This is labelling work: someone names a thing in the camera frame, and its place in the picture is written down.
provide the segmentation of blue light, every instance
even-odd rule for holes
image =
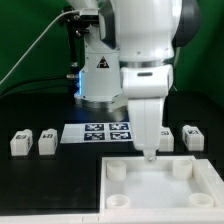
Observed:
[[[77,95],[82,95],[82,72],[79,72],[79,91],[77,92]]]

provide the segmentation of white cube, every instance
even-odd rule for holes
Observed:
[[[204,150],[204,136],[197,127],[184,126],[182,129],[182,140],[189,151]]]
[[[58,144],[57,131],[49,129],[43,131],[38,141],[40,155],[54,155]]]
[[[26,156],[32,145],[33,134],[31,130],[17,131],[10,142],[11,154],[12,156]]]
[[[161,128],[160,134],[160,152],[173,152],[174,148],[174,137],[169,128]]]

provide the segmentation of black cable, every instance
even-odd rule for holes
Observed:
[[[25,93],[25,92],[29,92],[29,91],[39,91],[39,90],[43,90],[43,89],[58,88],[58,87],[68,87],[68,86],[69,85],[56,85],[56,86],[46,86],[46,87],[41,87],[41,88],[26,89],[26,90],[14,92],[14,93],[5,94],[3,96],[0,96],[0,98],[3,98],[5,96],[10,96],[10,95],[16,95],[16,94],[20,94],[20,93]]]
[[[55,77],[39,78],[39,79],[31,79],[31,80],[22,81],[22,82],[16,83],[16,84],[6,88],[5,90],[3,90],[0,94],[0,96],[4,96],[11,90],[16,89],[17,87],[20,87],[23,85],[30,84],[30,83],[44,82],[44,81],[51,81],[51,80],[60,80],[60,79],[66,79],[66,76],[55,76]]]

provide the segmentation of black table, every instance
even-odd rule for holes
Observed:
[[[207,158],[224,177],[224,111],[195,92],[171,92],[164,126],[175,137],[173,153]],[[111,122],[112,116],[73,104],[68,94],[18,94],[0,99],[0,215],[94,213],[99,211],[102,157],[142,156],[132,142],[59,144],[54,156],[40,156],[38,139],[54,128],[61,138],[65,123]],[[204,152],[188,152],[182,127],[195,125],[205,136]],[[25,157],[12,157],[16,131],[31,129],[34,144]]]

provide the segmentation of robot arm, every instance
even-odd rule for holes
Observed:
[[[173,41],[181,37],[186,45],[199,17],[195,0],[107,0],[99,11],[102,41],[119,50],[134,146],[147,160],[159,149],[163,105],[173,83]]]

